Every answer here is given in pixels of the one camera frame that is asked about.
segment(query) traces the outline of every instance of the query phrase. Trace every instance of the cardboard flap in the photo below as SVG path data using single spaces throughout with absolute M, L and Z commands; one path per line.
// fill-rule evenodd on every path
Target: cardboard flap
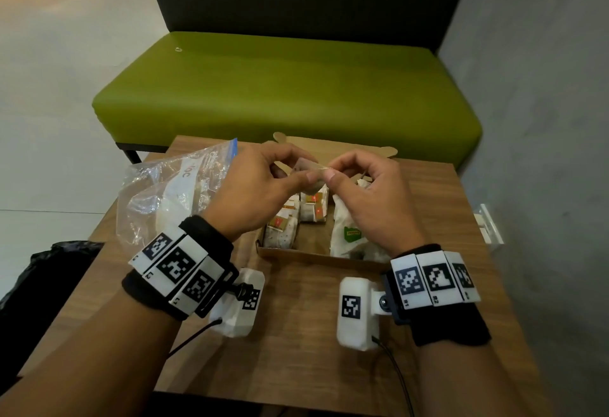
M 273 137 L 278 143 L 292 143 L 305 151 L 309 151 L 322 165 L 327 165 L 332 159 L 335 159 L 345 152 L 353 151 L 354 149 L 374 152 L 383 157 L 394 157 L 398 154 L 398 150 L 390 146 L 377 148 L 375 146 L 364 146 L 363 144 L 339 143 L 337 141 L 286 136 L 281 132 L 275 132 Z

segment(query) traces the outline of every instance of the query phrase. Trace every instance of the black cable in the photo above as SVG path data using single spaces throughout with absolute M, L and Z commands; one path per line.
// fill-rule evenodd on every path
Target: black cable
M 205 327 L 200 328 L 197 332 L 195 332 L 193 335 L 191 335 L 190 337 L 188 337 L 187 340 L 183 341 L 182 343 L 180 343 L 178 346 L 176 346 L 175 348 L 172 349 L 172 351 L 167 355 L 167 358 L 171 358 L 174 354 L 176 354 L 179 350 L 181 350 L 182 348 L 184 348 L 188 343 L 190 343 L 192 340 L 194 340 L 194 338 L 196 338 L 199 334 L 202 334 L 203 332 L 205 332 L 208 328 L 213 327 L 213 326 L 217 326 L 218 324 L 222 324 L 222 318 L 218 318 L 216 321 L 211 321 L 209 324 L 207 324 Z
M 408 413 L 410 414 L 410 417 L 415 417 L 415 411 L 412 408 L 412 403 L 410 401 L 410 395 L 408 394 L 408 389 L 406 388 L 406 382 L 404 382 L 404 376 L 402 375 L 402 371 L 400 370 L 398 363 L 395 361 L 395 358 L 393 357 L 393 353 L 376 336 L 374 336 L 374 335 L 372 336 L 372 341 L 375 342 L 381 348 L 383 348 L 383 351 L 385 353 L 387 353 L 387 356 L 389 356 L 389 359 L 391 359 L 393 368 L 395 369 L 396 373 L 398 374 L 398 378 L 400 379 L 400 385 L 402 385 L 402 391 L 404 391 L 404 397 L 406 398 L 406 403 L 408 404 Z

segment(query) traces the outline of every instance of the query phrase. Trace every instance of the green bench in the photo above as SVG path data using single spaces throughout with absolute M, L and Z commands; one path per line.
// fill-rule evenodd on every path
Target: green bench
M 172 32 L 93 107 L 124 151 L 164 152 L 176 135 L 264 142 L 280 131 L 458 167 L 482 132 L 424 48 L 270 36 Z

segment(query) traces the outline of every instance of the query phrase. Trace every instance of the cardboard box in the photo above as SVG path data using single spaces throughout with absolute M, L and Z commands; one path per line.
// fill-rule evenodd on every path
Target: cardboard box
M 353 149 L 363 149 L 385 157 L 393 157 L 398 153 L 397 149 L 391 147 L 376 148 L 374 146 L 363 146 L 360 144 L 299 138 L 296 136 L 286 136 L 279 132 L 275 133 L 274 138 L 279 143 L 292 143 L 309 151 L 316 156 L 317 160 L 322 165 L 327 165 L 330 160 Z M 299 223 L 292 249 L 286 250 L 263 247 L 264 232 L 266 231 L 266 227 L 264 227 L 260 230 L 258 238 L 256 239 L 256 252 L 265 260 L 275 263 L 299 261 L 301 263 L 326 265 L 336 268 L 360 269 L 362 271 L 372 271 L 376 273 L 382 273 L 391 269 L 391 264 L 389 262 L 378 263 L 376 261 L 331 257 L 330 239 L 333 228 L 334 201 L 330 196 L 326 221 L 322 223 Z

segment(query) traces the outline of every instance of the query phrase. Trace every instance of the person's right arm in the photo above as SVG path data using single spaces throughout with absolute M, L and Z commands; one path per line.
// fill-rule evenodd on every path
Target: person's right arm
M 332 192 L 343 200 L 364 236 L 392 258 L 432 243 L 396 161 L 352 151 L 328 166 L 331 169 L 323 175 Z M 350 180 L 363 172 L 374 180 L 368 189 Z M 530 415 L 490 344 L 464 346 L 447 340 L 426 344 L 419 349 L 419 369 L 427 417 Z

